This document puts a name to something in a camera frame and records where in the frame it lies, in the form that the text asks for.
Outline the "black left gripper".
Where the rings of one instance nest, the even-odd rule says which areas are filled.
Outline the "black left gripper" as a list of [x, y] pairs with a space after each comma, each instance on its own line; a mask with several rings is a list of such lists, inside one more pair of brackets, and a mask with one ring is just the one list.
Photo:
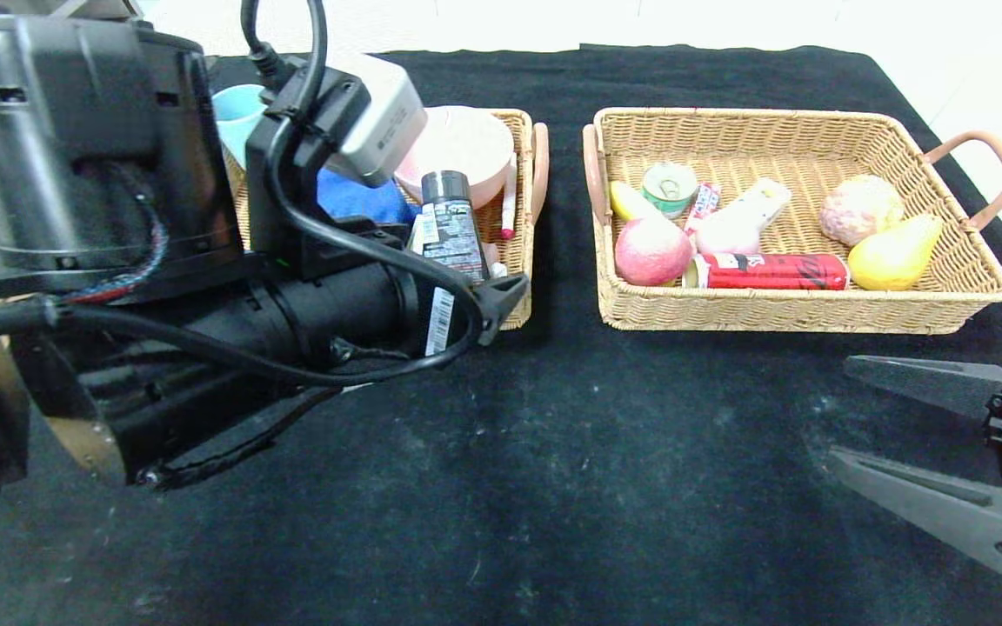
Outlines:
[[[525, 273], [473, 286], [477, 344], [493, 343], [530, 290]], [[402, 267], [357, 264], [309, 281], [309, 333], [324, 360], [413, 360], [433, 356], [468, 328], [454, 296]]]

